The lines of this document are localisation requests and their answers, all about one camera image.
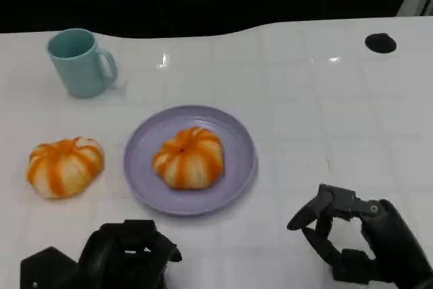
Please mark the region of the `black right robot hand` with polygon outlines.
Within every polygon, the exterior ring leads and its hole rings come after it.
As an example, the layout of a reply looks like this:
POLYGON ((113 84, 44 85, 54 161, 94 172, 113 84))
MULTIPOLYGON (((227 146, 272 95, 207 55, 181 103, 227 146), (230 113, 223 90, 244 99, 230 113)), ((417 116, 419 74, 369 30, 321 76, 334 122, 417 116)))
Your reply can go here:
POLYGON ((317 195, 287 225, 301 230, 338 282, 393 283, 397 288, 431 288, 432 266, 395 206, 386 199, 362 200, 352 190, 320 184, 317 195), (374 253, 338 250, 328 236, 335 218, 361 221, 361 234, 374 253))

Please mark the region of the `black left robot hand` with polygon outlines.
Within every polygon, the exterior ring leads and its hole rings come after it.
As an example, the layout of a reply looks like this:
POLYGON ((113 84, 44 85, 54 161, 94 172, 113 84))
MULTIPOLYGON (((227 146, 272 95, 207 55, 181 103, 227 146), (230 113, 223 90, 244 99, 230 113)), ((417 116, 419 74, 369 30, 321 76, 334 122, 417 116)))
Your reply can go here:
POLYGON ((182 256, 153 220, 105 223, 87 240, 78 269, 91 288, 165 288, 169 262, 182 256))

